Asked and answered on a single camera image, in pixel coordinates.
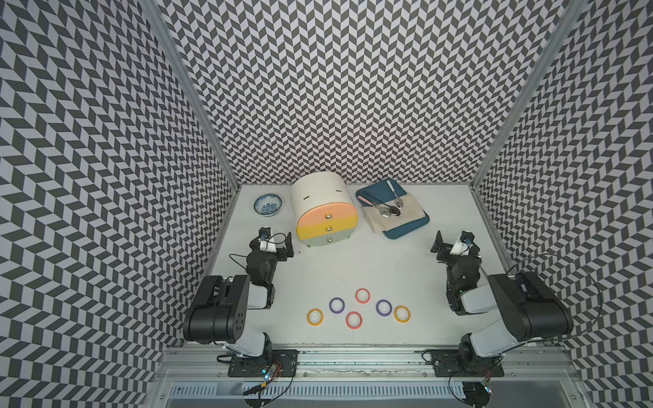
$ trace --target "vent grill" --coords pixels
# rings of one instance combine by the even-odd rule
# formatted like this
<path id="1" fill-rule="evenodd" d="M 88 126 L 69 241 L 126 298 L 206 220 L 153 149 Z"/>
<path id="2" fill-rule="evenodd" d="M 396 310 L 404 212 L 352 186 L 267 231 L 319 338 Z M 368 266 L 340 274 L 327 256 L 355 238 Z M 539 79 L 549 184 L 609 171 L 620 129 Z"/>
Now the vent grill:
<path id="1" fill-rule="evenodd" d="M 242 393 L 260 383 L 255 381 L 213 381 L 213 382 L 175 382 L 170 391 L 170 399 L 227 399 L 243 398 Z M 287 383 L 273 383 L 261 392 L 261 398 L 274 398 L 288 387 Z M 464 398 L 462 382 L 451 381 L 451 389 Z M 247 399 L 258 399 L 258 394 L 246 396 Z M 344 382 L 325 381 L 310 384 L 292 384 L 286 393 L 280 397 L 296 400 L 368 400 L 379 399 L 453 399 L 447 383 L 433 382 Z"/>

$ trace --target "ceramic bowl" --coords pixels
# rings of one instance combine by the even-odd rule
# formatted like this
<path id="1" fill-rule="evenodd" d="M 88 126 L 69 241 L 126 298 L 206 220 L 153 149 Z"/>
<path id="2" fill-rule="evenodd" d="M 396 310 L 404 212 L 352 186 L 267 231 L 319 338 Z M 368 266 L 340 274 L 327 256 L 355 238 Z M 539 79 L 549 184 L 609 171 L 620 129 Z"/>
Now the ceramic bowl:
<path id="1" fill-rule="evenodd" d="M 281 209 L 281 197 L 276 194 L 264 194 L 254 202 L 254 211 L 263 217 L 271 217 Z"/>

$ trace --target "metal spoon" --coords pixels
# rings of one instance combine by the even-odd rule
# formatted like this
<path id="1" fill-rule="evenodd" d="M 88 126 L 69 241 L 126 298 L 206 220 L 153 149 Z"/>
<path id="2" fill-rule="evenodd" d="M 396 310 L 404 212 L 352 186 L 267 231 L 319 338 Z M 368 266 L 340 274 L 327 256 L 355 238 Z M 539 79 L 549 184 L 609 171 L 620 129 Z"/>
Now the metal spoon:
<path id="1" fill-rule="evenodd" d="M 390 210 L 388 210 L 387 208 L 384 208 L 384 207 L 379 207 L 378 205 L 374 204 L 373 202 L 367 201 L 365 199 L 365 197 L 363 197 L 362 195 L 359 195 L 358 199 L 363 201 L 365 204 L 369 204 L 369 205 L 371 205 L 373 207 L 376 207 L 379 210 L 379 212 L 381 213 L 382 217 L 390 218 L 390 216 L 392 215 Z"/>
<path id="2" fill-rule="evenodd" d="M 377 201 L 379 202 L 379 205 L 384 205 L 384 206 L 386 206 L 387 208 L 389 208 L 389 209 L 390 209 L 390 212 L 391 212 L 393 215 L 396 215 L 396 216 L 398 217 L 398 216 L 400 216 L 400 215 L 402 214 L 402 212 L 399 211 L 399 209 L 398 209 L 397 207 L 395 207 L 395 206 L 389 206 L 388 204 L 386 204 L 386 203 L 384 203 L 383 201 L 379 200 L 378 198 L 376 198 L 375 196 L 371 195 L 370 193 L 368 193 L 368 192 L 365 191 L 365 190 L 363 190 L 363 193 L 365 193 L 366 195 L 368 195 L 370 198 L 372 198 L 372 199 L 374 199 L 374 200 L 377 200 Z"/>
<path id="3" fill-rule="evenodd" d="M 395 193 L 394 187 L 392 186 L 392 182 L 390 180 L 387 180 L 387 181 L 388 181 L 388 185 L 390 186 L 390 190 L 392 190 L 392 193 L 396 197 L 395 200 L 394 200 L 394 203 L 397 204 L 398 208 L 400 208 L 400 209 L 403 208 L 404 207 L 404 201 L 401 198 L 399 198 L 397 193 Z"/>

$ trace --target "tape roll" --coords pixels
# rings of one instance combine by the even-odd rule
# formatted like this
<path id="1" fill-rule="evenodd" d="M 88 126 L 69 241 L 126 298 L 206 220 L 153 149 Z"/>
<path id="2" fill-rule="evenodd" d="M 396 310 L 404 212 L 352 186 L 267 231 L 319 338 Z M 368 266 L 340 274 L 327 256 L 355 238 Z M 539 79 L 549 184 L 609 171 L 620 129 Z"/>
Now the tape roll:
<path id="1" fill-rule="evenodd" d="M 333 298 L 328 303 L 328 308 L 331 310 L 331 313 L 339 315 L 345 310 L 345 301 L 342 298 Z"/>
<path id="2" fill-rule="evenodd" d="M 357 311 L 350 311 L 345 320 L 348 327 L 352 330 L 356 330 L 363 325 L 363 318 Z"/>
<path id="3" fill-rule="evenodd" d="M 365 288 L 360 288 L 356 291 L 356 300 L 358 300 L 360 304 L 366 304 L 371 298 L 372 295 L 370 295 L 370 291 Z"/>
<path id="4" fill-rule="evenodd" d="M 410 320 L 410 310 L 403 305 L 397 306 L 394 309 L 394 318 L 399 323 L 407 323 Z"/>
<path id="5" fill-rule="evenodd" d="M 310 309 L 308 315 L 306 315 L 306 320 L 311 326 L 319 326 L 322 324 L 322 321 L 325 319 L 324 313 L 320 309 Z"/>
<path id="6" fill-rule="evenodd" d="M 376 302 L 376 313 L 388 317 L 392 313 L 392 305 L 386 299 Z"/>

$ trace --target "chevron patterned wall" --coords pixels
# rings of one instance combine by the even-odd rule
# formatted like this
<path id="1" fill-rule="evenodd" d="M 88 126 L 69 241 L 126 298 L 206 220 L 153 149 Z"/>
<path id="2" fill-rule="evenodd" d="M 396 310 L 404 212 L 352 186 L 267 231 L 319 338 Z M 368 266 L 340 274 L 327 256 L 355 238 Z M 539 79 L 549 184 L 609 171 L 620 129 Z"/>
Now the chevron patterned wall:
<path id="1" fill-rule="evenodd" d="M 565 346 L 600 407 L 653 407 L 652 50 L 650 1 L 591 1 L 480 186 L 514 256 L 597 271 L 604 314 Z M 555 267 L 582 329 L 596 291 Z"/>
<path id="2" fill-rule="evenodd" d="M 136 404 L 232 191 L 135 0 L 0 13 L 0 406 Z"/>
<path id="3" fill-rule="evenodd" d="M 468 181 L 567 0 L 159 0 L 242 183 Z"/>

